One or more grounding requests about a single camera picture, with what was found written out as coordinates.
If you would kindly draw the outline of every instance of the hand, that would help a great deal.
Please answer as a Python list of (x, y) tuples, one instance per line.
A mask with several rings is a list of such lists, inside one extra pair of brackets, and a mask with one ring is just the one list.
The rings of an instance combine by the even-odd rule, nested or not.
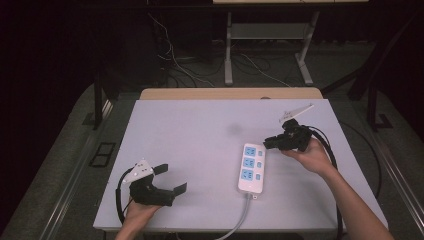
[(315, 138), (309, 140), (305, 152), (286, 150), (281, 151), (284, 155), (292, 157), (300, 162), (307, 170), (317, 173), (321, 177), (335, 168), (330, 162), (322, 144)]
[(116, 235), (116, 240), (134, 239), (141, 230), (147, 225), (155, 212), (162, 206), (143, 205), (136, 203), (130, 199), (127, 215), (122, 224), (122, 228)]

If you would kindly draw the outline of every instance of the floor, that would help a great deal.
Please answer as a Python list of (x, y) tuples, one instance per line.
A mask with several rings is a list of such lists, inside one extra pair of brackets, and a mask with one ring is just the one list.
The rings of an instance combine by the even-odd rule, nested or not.
[[(202, 62), (184, 51), (176, 53), (179, 66), (171, 70), (160, 87), (227, 87), (224, 84), (223, 45), (214, 42), (212, 61)], [(314, 87), (322, 89), (361, 66), (371, 53), (372, 43), (312, 44), (306, 64)], [(305, 87), (294, 61), (298, 42), (236, 42), (232, 48), (233, 87)], [(396, 239), (424, 239), (418, 228), (402, 186), (387, 169), (395, 162), (415, 194), (424, 203), (424, 147), (390, 100), (379, 93), (377, 109), (385, 114), (393, 128), (370, 130), (365, 119), (366, 101), (350, 101), (347, 83), (324, 97), (330, 103), (345, 132), (364, 175), (376, 193), (378, 202)], [(108, 181), (126, 123), (139, 93), (126, 91), (117, 100), (106, 101), (104, 121), (93, 130), (94, 96), (90, 86), (76, 103), (39, 173), (15, 212), (1, 239), (113, 239), (115, 233), (94, 229), (93, 222)], [(105, 143), (113, 143), (109, 163), (104, 168), (90, 167), (95, 152)], [(378, 162), (373, 150), (379, 157)], [(381, 165), (381, 188), (378, 163)], [(332, 239), (333, 233), (299, 233), (299, 235), (257, 235), (252, 239)], [(140, 239), (178, 239), (177, 235), (145, 234)], [(178, 235), (182, 240), (193, 236)], [(231, 239), (246, 239), (234, 236)]]

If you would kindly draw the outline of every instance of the power outlet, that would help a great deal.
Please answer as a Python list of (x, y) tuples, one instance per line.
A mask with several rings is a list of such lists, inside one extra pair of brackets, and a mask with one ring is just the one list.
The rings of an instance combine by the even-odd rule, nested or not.
[(134, 168), (125, 176), (122, 182), (131, 183), (151, 174), (153, 174), (153, 168), (150, 167), (149, 163), (143, 159), (134, 166)]
[(243, 147), (238, 188), (256, 199), (263, 190), (265, 151), (263, 145), (246, 143)]

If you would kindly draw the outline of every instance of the dark background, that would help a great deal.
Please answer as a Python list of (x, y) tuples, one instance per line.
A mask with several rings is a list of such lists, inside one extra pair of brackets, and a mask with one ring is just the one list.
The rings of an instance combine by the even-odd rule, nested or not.
[[(371, 41), (383, 46), (375, 53), (380, 56), (388, 39), (418, 9), (418, 2), (374, 0), (366, 8), (345, 7), (338, 11), (329, 8), (320, 15), (314, 44)], [(153, 1), (158, 5), (165, 3)], [(299, 9), (296, 16), (302, 14), (304, 10)], [(287, 20), (278, 13), (265, 16), (256, 17), (264, 21)], [(161, 17), (177, 47), (206, 60), (210, 57), (208, 41), (225, 36), (225, 13), (167, 12)], [(239, 13), (238, 17), (251, 19), (251, 14)], [(420, 98), (424, 93), (421, 45), (424, 38), (419, 30), (422, 22), (421, 11), (373, 78), (421, 138), (424, 136), (420, 125), (423, 122)], [(92, 14), (71, 1), (0, 0), (0, 231), (31, 184), (75, 102), (93, 83), (95, 75), (102, 76), (109, 98), (116, 98), (120, 91), (156, 86), (160, 81), (161, 63), (154, 57), (160, 50), (160, 44), (156, 44), (160, 39), (152, 37), (156, 35), (151, 26), (143, 12)], [(378, 57), (367, 63), (371, 68), (375, 59)]]

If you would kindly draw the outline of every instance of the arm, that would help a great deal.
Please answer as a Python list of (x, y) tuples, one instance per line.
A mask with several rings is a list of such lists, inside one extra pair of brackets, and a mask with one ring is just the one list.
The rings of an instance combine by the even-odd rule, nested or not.
[(121, 230), (116, 235), (115, 240), (132, 240), (147, 225), (155, 212), (161, 206), (142, 205), (131, 201), (128, 206), (127, 216), (122, 224)]
[(343, 216), (351, 239), (393, 239), (368, 205), (331, 165), (321, 143), (311, 138), (305, 152), (282, 151), (299, 161), (307, 170), (317, 173), (327, 183)]

